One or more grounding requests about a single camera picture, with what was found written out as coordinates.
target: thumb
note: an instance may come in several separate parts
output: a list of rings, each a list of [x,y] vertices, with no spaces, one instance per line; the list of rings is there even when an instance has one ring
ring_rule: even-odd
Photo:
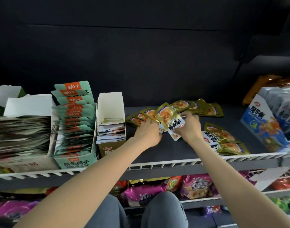
[[[173,130],[173,132],[176,133],[176,134],[178,134],[178,135],[181,135],[181,129],[182,129],[182,128],[175,128],[175,129]]]

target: leg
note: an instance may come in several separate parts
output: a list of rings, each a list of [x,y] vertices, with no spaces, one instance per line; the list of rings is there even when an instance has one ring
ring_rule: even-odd
[[[171,192],[159,193],[145,208],[142,228],[188,228],[183,206]]]
[[[107,195],[84,228],[128,228],[128,219],[119,200]]]

